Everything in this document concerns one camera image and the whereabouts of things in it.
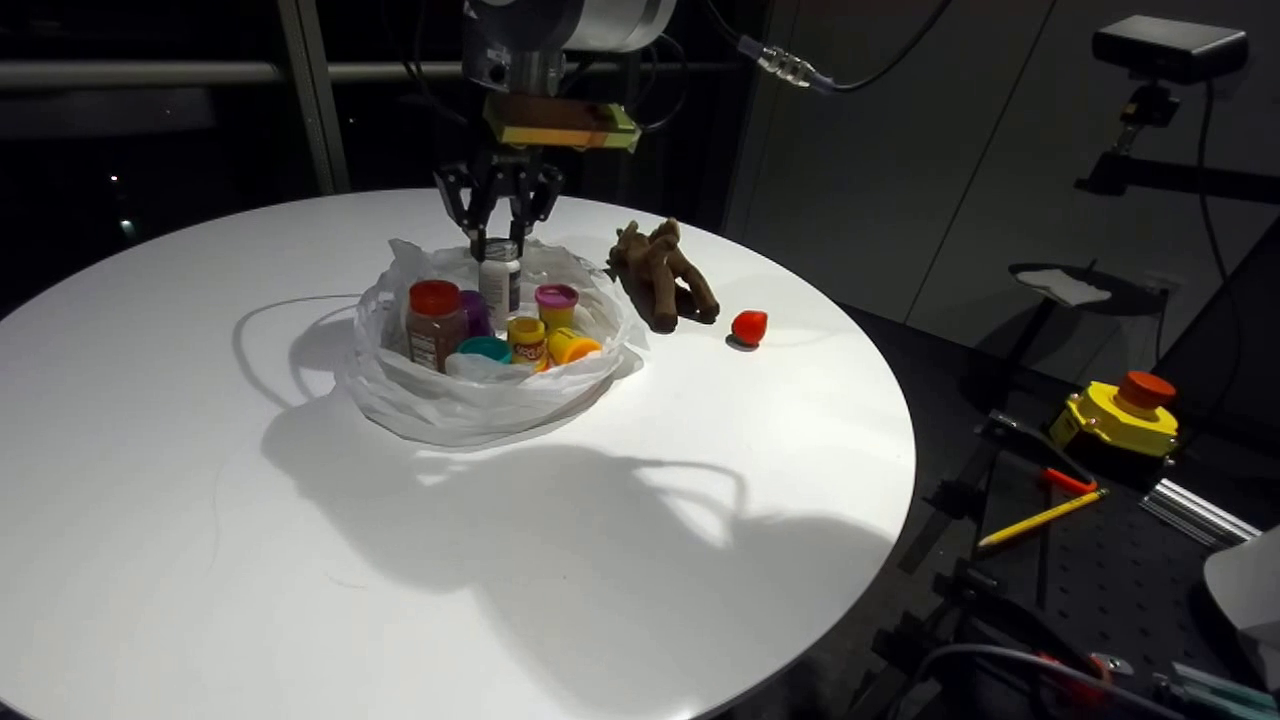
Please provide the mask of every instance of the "white round table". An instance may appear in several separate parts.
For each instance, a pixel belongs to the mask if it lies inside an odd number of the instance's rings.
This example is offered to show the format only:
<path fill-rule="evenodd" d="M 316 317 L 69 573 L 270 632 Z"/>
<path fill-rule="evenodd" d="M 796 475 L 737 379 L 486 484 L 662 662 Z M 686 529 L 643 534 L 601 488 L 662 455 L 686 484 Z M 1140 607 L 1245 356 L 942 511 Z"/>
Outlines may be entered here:
<path fill-rule="evenodd" d="M 561 198 L 605 264 L 662 216 Z M 331 372 L 435 193 L 213 221 L 0 325 L 0 695 L 45 720 L 698 716 L 819 639 L 904 529 L 917 438 L 873 340 L 686 228 L 719 321 L 486 452 L 367 422 Z M 759 351 L 723 344 L 767 309 Z"/>

